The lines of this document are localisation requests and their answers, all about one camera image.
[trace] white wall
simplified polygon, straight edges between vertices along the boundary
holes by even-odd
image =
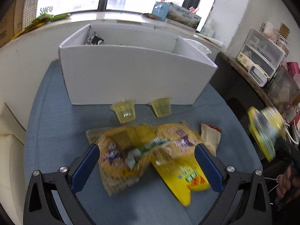
[[[215,0],[209,18],[215,21],[213,38],[228,46],[240,25],[249,0]]]
[[[290,29],[288,60],[300,62],[300,29],[282,0],[249,0],[244,17],[226,53],[236,57],[250,29],[253,27],[259,30],[261,24],[266,21],[270,21],[278,29],[282,22]]]
[[[24,128],[42,78],[51,61],[59,58],[60,42],[80,27],[78,23],[59,25],[0,49],[0,101],[7,103]]]

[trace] blue gripper pad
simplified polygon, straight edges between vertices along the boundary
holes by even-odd
[[[204,148],[208,151],[208,149],[205,147],[204,144],[199,144],[195,147],[195,152],[194,152],[195,159],[198,162],[199,166],[201,167],[212,190],[221,194],[224,190],[224,185],[223,185],[224,177],[221,174],[221,172],[219,171],[219,169],[216,167],[214,162],[212,161],[212,159],[215,159],[217,157],[214,157],[208,151],[211,156],[211,157],[209,157],[209,154],[204,150]]]
[[[94,145],[72,175],[71,190],[74,194],[80,192],[83,189],[91,172],[97,164],[97,161],[99,160],[99,156],[99,147],[97,145]]]

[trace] plastic storage drawer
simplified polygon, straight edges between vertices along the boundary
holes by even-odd
[[[246,44],[255,48],[275,69],[279,67],[285,55],[283,49],[254,28],[250,30]]]
[[[241,53],[249,57],[252,62],[259,65],[270,78],[275,74],[276,69],[270,64],[256,49],[252,46],[244,44]]]

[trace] white cardboard box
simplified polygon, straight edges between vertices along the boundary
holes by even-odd
[[[101,45],[85,45],[97,33]],[[171,97],[190,105],[217,66],[187,40],[143,25],[86,25],[59,46],[67,92],[72,104],[113,104],[132,99],[148,104]]]

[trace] blue table mat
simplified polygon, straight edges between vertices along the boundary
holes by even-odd
[[[217,126],[222,130],[217,157],[226,166],[234,166],[241,172],[262,170],[246,132],[210,84],[193,105],[172,105],[172,114],[164,118],[157,118],[147,105],[136,105],[135,110],[136,123],[157,125],[184,120],[196,130],[201,122]],[[72,105],[60,61],[53,61],[41,82],[28,123],[24,148],[26,183],[34,170],[51,173],[70,165],[88,147],[87,130],[118,126],[120,123],[109,105]],[[184,207],[150,166],[137,184],[110,197],[102,185],[98,165],[83,190],[76,195],[96,224],[113,225],[196,225],[218,196],[212,189],[192,192],[191,204]],[[240,195],[239,192],[231,214]],[[72,224],[56,193],[54,197],[64,222]]]

